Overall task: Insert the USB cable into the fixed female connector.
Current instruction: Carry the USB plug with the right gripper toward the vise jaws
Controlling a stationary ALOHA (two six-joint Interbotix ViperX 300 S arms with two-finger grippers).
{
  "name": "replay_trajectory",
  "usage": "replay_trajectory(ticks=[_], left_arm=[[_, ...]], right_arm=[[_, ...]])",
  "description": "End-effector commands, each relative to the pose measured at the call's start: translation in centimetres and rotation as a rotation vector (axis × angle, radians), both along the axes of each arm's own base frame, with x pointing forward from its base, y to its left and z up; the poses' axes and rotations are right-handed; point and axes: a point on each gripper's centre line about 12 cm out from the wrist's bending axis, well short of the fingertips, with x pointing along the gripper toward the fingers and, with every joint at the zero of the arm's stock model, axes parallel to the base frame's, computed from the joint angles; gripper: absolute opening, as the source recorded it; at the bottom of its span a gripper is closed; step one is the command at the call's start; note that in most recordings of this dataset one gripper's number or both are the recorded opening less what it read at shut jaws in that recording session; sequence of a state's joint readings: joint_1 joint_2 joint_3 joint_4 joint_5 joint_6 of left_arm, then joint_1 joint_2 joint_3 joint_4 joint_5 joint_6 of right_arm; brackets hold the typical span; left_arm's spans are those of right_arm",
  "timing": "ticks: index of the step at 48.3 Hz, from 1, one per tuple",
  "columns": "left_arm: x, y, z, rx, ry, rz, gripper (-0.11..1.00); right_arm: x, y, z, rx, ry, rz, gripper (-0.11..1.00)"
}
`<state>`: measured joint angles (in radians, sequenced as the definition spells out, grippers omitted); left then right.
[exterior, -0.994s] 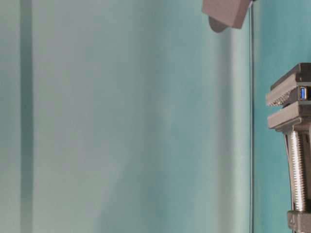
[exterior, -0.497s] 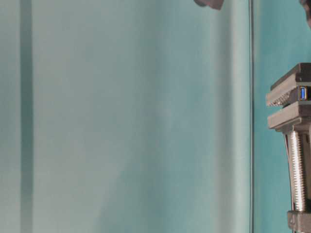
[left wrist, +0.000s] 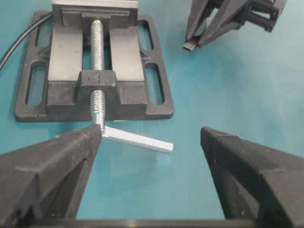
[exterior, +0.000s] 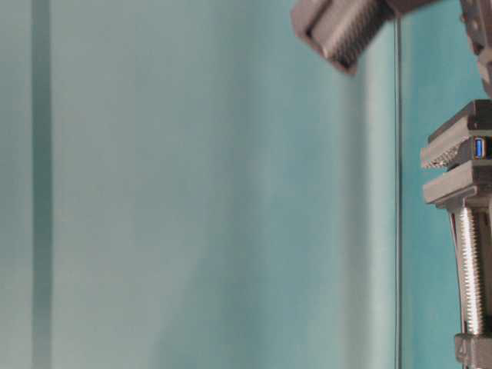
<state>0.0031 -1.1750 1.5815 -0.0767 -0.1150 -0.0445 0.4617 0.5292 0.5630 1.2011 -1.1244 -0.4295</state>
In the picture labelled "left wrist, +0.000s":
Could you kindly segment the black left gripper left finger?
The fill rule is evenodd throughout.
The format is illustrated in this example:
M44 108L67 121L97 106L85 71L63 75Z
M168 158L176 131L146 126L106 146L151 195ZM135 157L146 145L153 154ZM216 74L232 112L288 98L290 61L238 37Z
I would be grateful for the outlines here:
M2 154L0 219L75 218L101 140L91 125Z

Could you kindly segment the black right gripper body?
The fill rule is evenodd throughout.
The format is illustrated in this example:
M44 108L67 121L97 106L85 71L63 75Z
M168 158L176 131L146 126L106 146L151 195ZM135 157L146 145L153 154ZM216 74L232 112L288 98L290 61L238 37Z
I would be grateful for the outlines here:
M250 5L251 8L247 14L245 22L247 21L251 22L255 25L264 28L264 30L271 32L276 24L276 21L278 20L279 16L281 15L285 7L285 1L284 0L251 0L251 1L252 1Z

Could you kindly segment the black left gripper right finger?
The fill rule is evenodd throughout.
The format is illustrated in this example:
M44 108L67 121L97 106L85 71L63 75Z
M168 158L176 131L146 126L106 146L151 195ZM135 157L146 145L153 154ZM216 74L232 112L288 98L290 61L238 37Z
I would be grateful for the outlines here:
M303 157L210 127L200 144L226 218L304 219Z

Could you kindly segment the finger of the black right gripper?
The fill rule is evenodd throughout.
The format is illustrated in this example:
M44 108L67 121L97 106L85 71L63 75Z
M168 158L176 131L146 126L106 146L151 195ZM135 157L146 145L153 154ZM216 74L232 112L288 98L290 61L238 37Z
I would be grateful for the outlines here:
M207 27L207 18L213 11L210 0L193 0L188 17L185 41L195 41L202 37Z
M221 35L244 25L251 8L250 0L209 0L203 7L203 18L217 9L215 16L199 38L198 47L204 47Z

